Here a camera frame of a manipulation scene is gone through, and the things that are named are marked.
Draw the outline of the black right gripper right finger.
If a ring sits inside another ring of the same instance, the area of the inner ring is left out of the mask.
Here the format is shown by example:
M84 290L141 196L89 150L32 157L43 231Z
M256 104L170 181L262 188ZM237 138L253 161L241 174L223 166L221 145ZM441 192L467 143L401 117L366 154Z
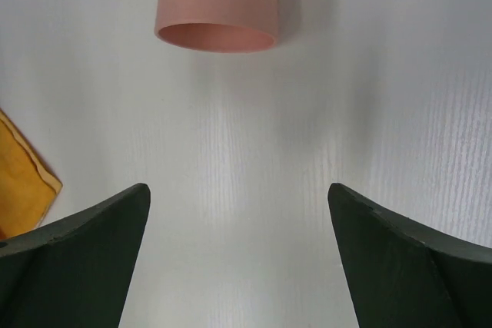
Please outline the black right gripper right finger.
M361 327L489 327L491 250L333 183L327 200Z

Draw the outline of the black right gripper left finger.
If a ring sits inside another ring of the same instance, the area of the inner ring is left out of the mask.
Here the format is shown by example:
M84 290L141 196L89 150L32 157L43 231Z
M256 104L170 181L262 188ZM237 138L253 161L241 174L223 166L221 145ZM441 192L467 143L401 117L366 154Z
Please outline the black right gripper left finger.
M117 327L151 205L147 184L1 242L3 327Z

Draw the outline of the orange Mickey Mouse placemat cloth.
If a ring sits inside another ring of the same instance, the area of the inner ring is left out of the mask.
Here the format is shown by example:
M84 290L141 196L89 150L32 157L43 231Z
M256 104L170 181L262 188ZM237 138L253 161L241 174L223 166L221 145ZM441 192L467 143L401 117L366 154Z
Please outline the orange Mickey Mouse placemat cloth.
M61 181L1 113L1 239L35 229L61 190Z

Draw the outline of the pink plastic cup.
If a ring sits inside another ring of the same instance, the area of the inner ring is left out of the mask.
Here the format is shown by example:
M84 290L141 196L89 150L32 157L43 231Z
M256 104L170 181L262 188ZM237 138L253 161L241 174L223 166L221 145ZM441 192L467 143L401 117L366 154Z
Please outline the pink plastic cup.
M155 35L182 48L263 51L278 34L278 0L158 0Z

